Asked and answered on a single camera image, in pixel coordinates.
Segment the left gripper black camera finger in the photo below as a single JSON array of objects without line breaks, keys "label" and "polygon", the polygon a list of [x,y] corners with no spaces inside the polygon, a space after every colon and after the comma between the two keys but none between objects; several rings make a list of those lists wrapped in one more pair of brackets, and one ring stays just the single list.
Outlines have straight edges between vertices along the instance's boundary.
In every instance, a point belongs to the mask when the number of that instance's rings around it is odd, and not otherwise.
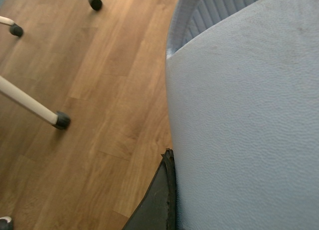
[{"label": "left gripper black camera finger", "polygon": [[174,154],[167,149],[156,173],[125,230],[176,229],[176,173]]}]

